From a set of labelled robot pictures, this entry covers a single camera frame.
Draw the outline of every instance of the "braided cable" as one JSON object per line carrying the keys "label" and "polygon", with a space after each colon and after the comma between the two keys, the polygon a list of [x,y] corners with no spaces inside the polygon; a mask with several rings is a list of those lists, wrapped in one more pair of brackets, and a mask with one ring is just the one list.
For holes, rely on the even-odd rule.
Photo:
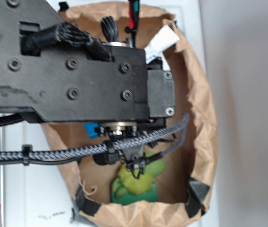
{"label": "braided cable", "polygon": [[[153,141],[157,141],[161,138],[167,137],[171,134],[178,132],[179,130],[187,127],[189,120],[188,114],[184,114],[181,121],[164,129],[156,130],[147,135],[143,135],[136,138],[117,140],[113,142],[115,150],[124,150],[127,148],[137,147]],[[71,148],[68,150],[53,150],[53,151],[30,151],[30,160],[56,160],[75,157],[86,157],[90,155],[102,154],[107,152],[107,146],[105,144],[98,144],[93,146],[87,146],[82,148]],[[0,152],[0,161],[7,160],[22,160],[23,153],[17,152]]]}
{"label": "braided cable", "polygon": [[22,122],[24,119],[20,114],[13,114],[9,116],[0,117],[0,127],[7,126],[10,124],[16,124]]}

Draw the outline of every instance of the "black plastic clip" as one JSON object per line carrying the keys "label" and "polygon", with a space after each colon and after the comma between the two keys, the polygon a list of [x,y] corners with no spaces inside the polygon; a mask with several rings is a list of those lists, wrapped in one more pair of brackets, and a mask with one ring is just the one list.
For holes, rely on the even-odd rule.
{"label": "black plastic clip", "polygon": [[30,151],[33,151],[33,146],[30,144],[25,144],[22,145],[22,153],[23,153],[23,161],[22,163],[24,164],[24,166],[28,166],[30,164],[29,161],[29,153]]}
{"label": "black plastic clip", "polygon": [[108,152],[98,155],[93,155],[93,159],[96,164],[100,166],[114,165],[120,159],[118,150],[115,150],[113,142],[110,140],[104,141],[107,146]]}
{"label": "black plastic clip", "polygon": [[111,140],[106,140],[104,144],[107,146],[107,150],[109,154],[114,154],[116,152],[114,148],[114,144]]}

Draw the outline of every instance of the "metal bolt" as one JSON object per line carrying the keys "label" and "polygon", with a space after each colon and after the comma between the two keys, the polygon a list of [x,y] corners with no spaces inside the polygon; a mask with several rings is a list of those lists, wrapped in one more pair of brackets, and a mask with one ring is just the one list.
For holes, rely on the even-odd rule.
{"label": "metal bolt", "polygon": [[67,65],[67,68],[69,70],[74,70],[77,68],[78,66],[78,63],[77,63],[77,60],[75,58],[69,58],[66,62],[66,65]]}
{"label": "metal bolt", "polygon": [[174,110],[174,108],[172,108],[172,107],[168,107],[167,109],[166,109],[166,115],[167,116],[173,116],[175,114],[175,110]]}
{"label": "metal bolt", "polygon": [[163,77],[165,79],[172,79],[173,78],[173,74],[170,71],[164,72]]}
{"label": "metal bolt", "polygon": [[113,135],[115,135],[115,136],[122,136],[122,135],[123,135],[123,132],[120,131],[120,130],[115,130],[115,131],[113,131],[112,133],[113,133]]}
{"label": "metal bolt", "polygon": [[133,125],[133,126],[132,126],[132,131],[133,131],[133,132],[137,132],[137,125]]}
{"label": "metal bolt", "polygon": [[130,101],[132,99],[132,92],[129,90],[124,90],[122,93],[122,99],[125,101]]}
{"label": "metal bolt", "polygon": [[77,88],[72,87],[68,90],[67,96],[69,99],[75,100],[78,98],[78,95],[79,95],[79,90]]}
{"label": "metal bolt", "polygon": [[132,155],[132,161],[135,161],[135,160],[137,160],[138,159],[138,155]]}
{"label": "metal bolt", "polygon": [[19,6],[20,0],[7,0],[7,4],[8,6],[15,8]]}
{"label": "metal bolt", "polygon": [[130,70],[130,65],[127,62],[124,62],[119,66],[119,70],[121,73],[126,74]]}
{"label": "metal bolt", "polygon": [[18,71],[20,70],[21,68],[21,62],[19,59],[17,58],[11,58],[9,61],[8,61],[8,67],[10,70],[12,71]]}

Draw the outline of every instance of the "wire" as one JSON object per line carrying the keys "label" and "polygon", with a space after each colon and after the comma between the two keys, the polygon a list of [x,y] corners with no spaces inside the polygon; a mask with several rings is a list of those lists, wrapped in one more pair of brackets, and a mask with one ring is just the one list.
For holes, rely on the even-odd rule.
{"label": "wire", "polygon": [[7,126],[10,124],[16,124],[16,123],[22,122],[23,120],[24,120],[23,117],[18,113],[9,115],[9,116],[0,117],[0,127]]}
{"label": "wire", "polygon": [[[125,150],[140,145],[148,144],[153,141],[157,141],[160,138],[164,138],[171,134],[174,134],[181,130],[180,140],[168,150],[164,151],[166,155],[172,152],[175,148],[178,148],[184,141],[186,127],[188,124],[189,116],[184,114],[181,121],[164,129],[159,129],[151,132],[147,135],[143,135],[137,138],[129,138],[123,140],[117,140],[113,142],[115,150]],[[84,158],[90,155],[102,154],[108,152],[108,148],[105,144],[98,144],[94,146],[87,146],[82,148],[72,148],[68,150],[56,150],[56,151],[30,151],[28,153],[28,163],[40,164],[40,165],[60,165],[68,162],[76,161],[80,158]],[[0,165],[23,163],[24,153],[17,152],[0,152]]]}
{"label": "wire", "polygon": [[67,164],[70,162],[78,161],[78,160],[81,160],[82,158],[84,157],[74,157],[74,158],[69,158],[69,159],[59,160],[59,161],[29,160],[29,163],[36,164],[36,165],[55,166],[55,165],[62,165],[62,164]]}

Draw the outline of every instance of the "white paper tag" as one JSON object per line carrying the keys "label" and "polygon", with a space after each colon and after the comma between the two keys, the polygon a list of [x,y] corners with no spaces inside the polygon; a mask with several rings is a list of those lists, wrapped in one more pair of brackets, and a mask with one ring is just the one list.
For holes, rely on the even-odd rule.
{"label": "white paper tag", "polygon": [[144,49],[146,52],[147,64],[153,61],[156,57],[160,56],[161,52],[167,50],[179,40],[179,37],[168,25],[162,27],[162,29],[154,36],[148,46]]}

